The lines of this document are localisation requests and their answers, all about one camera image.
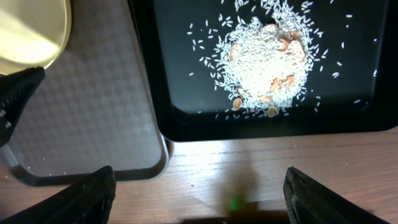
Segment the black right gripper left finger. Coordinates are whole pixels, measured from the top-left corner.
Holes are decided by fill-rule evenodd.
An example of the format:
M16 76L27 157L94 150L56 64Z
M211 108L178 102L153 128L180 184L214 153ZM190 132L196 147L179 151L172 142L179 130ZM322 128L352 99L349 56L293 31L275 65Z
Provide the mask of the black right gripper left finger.
M1 220L1 223L107 224L115 196L113 168L104 166L46 200Z

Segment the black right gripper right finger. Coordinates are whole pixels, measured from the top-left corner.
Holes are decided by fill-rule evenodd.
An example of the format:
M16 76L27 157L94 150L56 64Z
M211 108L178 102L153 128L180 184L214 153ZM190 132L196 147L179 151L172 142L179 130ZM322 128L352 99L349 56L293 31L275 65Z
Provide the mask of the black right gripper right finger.
M293 224L386 222L294 167L287 169L283 191L289 220Z

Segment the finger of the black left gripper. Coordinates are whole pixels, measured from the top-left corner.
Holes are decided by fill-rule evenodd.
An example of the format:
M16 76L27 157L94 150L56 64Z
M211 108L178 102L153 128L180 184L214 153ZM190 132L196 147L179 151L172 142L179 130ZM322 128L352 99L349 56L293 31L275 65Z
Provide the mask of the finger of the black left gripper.
M9 142L28 100L44 78L42 67L1 75L1 147Z

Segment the yellow plate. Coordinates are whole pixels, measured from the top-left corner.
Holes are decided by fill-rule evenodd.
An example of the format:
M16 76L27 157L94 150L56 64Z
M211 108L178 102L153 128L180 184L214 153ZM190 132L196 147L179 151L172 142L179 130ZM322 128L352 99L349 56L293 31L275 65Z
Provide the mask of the yellow plate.
M1 0L1 75L48 68L68 44L70 0Z

